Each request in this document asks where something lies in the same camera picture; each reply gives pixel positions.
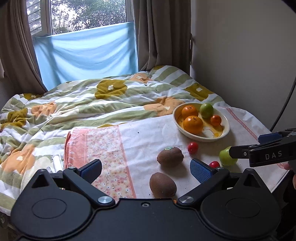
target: hand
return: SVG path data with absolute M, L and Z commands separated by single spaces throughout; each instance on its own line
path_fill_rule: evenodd
M 286 170 L 291 170 L 291 167 L 287 162 L 282 163 L 282 165 Z M 293 186 L 296 189 L 296 175 L 293 176 Z

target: floral towel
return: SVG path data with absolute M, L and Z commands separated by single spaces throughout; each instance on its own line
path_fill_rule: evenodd
M 92 185 L 113 197 L 135 198 L 118 126 L 74 129 L 65 144 L 65 168 L 77 168 L 94 159 L 102 162 L 102 174 Z

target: window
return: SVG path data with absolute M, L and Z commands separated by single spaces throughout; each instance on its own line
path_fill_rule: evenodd
M 32 36 L 133 21 L 131 0 L 26 0 Z

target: kiwi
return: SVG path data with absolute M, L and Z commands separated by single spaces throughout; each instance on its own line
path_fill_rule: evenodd
M 157 156 L 157 161 L 163 167 L 175 167 L 179 165 L 183 159 L 182 151 L 177 147 L 167 147 Z
M 149 186 L 156 198 L 173 197 L 177 192 L 175 182 L 169 176 L 160 172 L 154 173 L 151 176 Z

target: orange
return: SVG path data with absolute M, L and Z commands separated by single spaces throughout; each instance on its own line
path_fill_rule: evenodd
M 212 126 L 219 126 L 222 122 L 221 117 L 219 115 L 213 115 L 210 119 Z
M 193 105 L 187 105 L 182 109 L 182 117 L 183 119 L 187 118 L 188 116 L 194 115 L 198 116 L 198 111 Z
M 191 134 L 197 135 L 202 131 L 203 128 L 203 122 L 201 118 L 197 116 L 188 116 L 183 121 L 183 128 L 185 131 L 188 131 Z

